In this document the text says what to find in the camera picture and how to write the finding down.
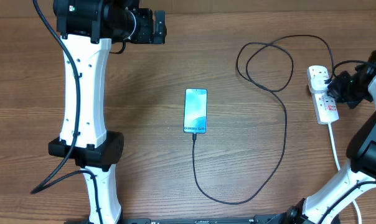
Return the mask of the white power strip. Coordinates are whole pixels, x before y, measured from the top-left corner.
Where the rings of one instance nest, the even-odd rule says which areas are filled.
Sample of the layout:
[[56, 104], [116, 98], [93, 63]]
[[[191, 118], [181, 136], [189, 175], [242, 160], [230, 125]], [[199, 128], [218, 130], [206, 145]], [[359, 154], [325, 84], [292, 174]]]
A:
[[[327, 68], [320, 65], [312, 65], [307, 69], [308, 84], [310, 77], [330, 78]], [[314, 110], [318, 124], [331, 124], [339, 119], [336, 101], [324, 93], [312, 94]]]

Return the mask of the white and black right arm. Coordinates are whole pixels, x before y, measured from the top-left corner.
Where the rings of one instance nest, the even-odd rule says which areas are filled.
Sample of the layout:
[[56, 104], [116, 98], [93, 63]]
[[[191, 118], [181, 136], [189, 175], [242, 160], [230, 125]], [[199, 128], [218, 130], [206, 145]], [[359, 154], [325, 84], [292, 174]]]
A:
[[338, 214], [364, 192], [376, 188], [376, 50], [355, 74], [347, 71], [328, 77], [309, 67], [307, 74], [314, 105], [335, 111], [336, 103], [355, 108], [362, 100], [374, 103], [375, 112], [351, 139], [347, 162], [321, 190], [269, 219], [269, 223], [338, 223]]

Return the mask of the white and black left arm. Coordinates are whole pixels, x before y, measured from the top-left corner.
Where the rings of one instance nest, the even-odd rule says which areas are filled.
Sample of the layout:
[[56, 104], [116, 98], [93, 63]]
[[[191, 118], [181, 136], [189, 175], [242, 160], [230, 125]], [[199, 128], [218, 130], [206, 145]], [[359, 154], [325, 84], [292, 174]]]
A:
[[65, 64], [65, 111], [61, 132], [49, 153], [73, 159], [83, 174], [90, 201], [88, 223], [121, 223], [116, 164], [124, 136], [105, 126], [105, 73], [111, 46], [163, 44], [166, 13], [138, 1], [56, 0], [57, 39]]

